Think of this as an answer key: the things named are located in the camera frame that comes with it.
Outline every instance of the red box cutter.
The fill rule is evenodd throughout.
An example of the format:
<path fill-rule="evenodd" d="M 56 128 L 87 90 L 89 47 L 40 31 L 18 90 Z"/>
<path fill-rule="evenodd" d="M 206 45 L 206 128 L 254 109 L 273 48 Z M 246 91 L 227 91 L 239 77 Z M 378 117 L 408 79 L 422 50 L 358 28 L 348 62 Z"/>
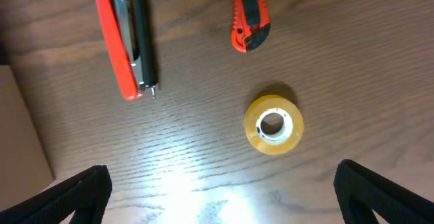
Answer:
<path fill-rule="evenodd" d="M 259 47 L 270 32 L 270 18 L 265 0 L 233 0 L 231 41 L 240 52 Z"/>

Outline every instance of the stapler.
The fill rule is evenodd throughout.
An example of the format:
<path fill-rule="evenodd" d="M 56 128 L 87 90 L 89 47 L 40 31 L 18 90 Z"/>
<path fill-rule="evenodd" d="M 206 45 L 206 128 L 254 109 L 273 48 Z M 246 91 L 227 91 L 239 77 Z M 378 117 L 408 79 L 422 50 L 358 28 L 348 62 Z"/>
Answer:
<path fill-rule="evenodd" d="M 155 98 L 157 76 L 144 0 L 96 0 L 96 6 L 123 97 L 134 100 L 151 89 Z"/>

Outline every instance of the table surface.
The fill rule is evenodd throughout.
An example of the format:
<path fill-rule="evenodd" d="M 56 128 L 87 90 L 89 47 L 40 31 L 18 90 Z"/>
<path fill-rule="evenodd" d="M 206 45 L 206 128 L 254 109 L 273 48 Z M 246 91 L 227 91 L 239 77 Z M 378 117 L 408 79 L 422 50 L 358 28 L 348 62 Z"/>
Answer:
<path fill-rule="evenodd" d="M 2 0 L 1 40 L 57 183 L 105 164 L 103 223 L 343 223 L 349 158 L 434 200 L 434 0 L 267 0 L 271 32 L 236 52 L 233 0 L 151 0 L 157 99 L 124 100 L 94 0 Z M 304 117 L 291 152 L 243 129 L 283 94 Z"/>

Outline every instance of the black object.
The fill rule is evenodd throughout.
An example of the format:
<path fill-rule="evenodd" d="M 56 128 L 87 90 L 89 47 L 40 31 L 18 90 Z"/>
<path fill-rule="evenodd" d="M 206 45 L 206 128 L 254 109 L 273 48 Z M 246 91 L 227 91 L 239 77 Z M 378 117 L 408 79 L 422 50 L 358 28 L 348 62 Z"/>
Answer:
<path fill-rule="evenodd" d="M 260 24 L 258 0 L 243 0 L 243 6 L 247 24 L 250 26 Z"/>
<path fill-rule="evenodd" d="M 157 72 L 152 55 L 152 37 L 149 30 L 148 12 L 144 0 L 133 0 L 136 37 L 140 58 L 142 59 L 143 82 L 146 88 L 157 84 Z"/>
<path fill-rule="evenodd" d="M 270 24 L 264 25 L 264 27 L 258 29 L 256 32 L 252 33 L 249 37 L 245 38 L 246 50 L 251 51 L 257 47 L 259 47 L 265 39 L 268 37 L 270 33 Z"/>
<path fill-rule="evenodd" d="M 101 223 L 112 190 L 106 166 L 93 166 L 68 180 L 0 212 L 2 224 Z"/>
<path fill-rule="evenodd" d="M 343 160 L 334 188 L 346 224 L 434 223 L 434 203 L 355 163 Z"/>

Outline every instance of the yellow tape roll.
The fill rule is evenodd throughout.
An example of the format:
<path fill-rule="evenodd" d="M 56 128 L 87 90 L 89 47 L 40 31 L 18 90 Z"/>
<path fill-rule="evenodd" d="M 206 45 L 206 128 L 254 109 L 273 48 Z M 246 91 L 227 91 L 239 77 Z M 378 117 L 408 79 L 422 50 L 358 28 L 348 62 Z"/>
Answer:
<path fill-rule="evenodd" d="M 266 134 L 260 127 L 263 119 L 272 113 L 283 118 L 275 134 Z M 260 152 L 279 155 L 293 149 L 303 135 L 303 117 L 297 107 L 278 95 L 267 95 L 255 100 L 245 113 L 244 130 L 249 142 Z"/>

